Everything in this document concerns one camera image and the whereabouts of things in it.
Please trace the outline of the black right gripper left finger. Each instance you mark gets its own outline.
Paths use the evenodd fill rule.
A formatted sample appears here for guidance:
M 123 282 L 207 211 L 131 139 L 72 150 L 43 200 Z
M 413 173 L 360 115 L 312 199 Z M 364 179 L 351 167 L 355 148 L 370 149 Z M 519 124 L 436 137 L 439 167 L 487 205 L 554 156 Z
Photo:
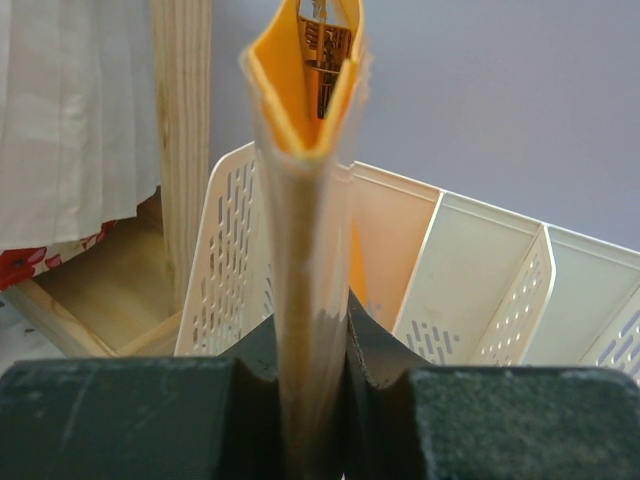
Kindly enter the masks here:
M 1 379 L 5 479 L 276 479 L 275 334 L 217 357 L 21 361 Z

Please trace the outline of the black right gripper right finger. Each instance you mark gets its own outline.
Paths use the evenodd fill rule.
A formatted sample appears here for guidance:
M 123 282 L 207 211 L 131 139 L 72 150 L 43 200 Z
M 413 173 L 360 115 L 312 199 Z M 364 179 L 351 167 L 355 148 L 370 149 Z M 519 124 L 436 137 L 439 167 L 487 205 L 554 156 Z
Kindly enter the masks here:
M 435 366 L 348 302 L 349 479 L 635 479 L 639 390 L 584 367 Z

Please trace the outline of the orange clip folder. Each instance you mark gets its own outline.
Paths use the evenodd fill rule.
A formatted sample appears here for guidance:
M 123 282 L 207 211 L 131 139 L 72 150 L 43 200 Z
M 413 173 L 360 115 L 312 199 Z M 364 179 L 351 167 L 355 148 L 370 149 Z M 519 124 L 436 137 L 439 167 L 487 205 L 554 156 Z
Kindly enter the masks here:
M 271 250 L 290 479 L 339 479 L 355 143 L 370 56 L 360 1 L 284 1 L 242 53 Z

